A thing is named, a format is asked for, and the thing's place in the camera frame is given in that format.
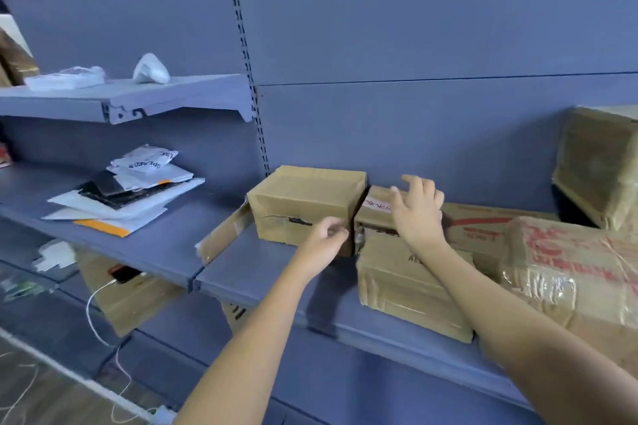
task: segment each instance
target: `floor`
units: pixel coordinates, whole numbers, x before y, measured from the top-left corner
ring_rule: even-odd
[[[0,356],[0,425],[113,425],[112,411],[116,422],[146,423],[118,406],[114,410],[111,401],[3,340]],[[18,405],[9,411],[32,381]],[[119,370],[105,370],[97,381],[119,393],[128,379]],[[137,383],[132,383],[124,396],[145,409],[161,405],[159,397]]]

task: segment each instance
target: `white sticker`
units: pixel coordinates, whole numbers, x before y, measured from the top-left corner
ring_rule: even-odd
[[[366,199],[361,204],[362,207],[368,207],[373,210],[379,210],[381,212],[391,213],[392,207],[390,207],[389,202],[383,202],[381,200],[374,199],[372,197],[366,197]]]

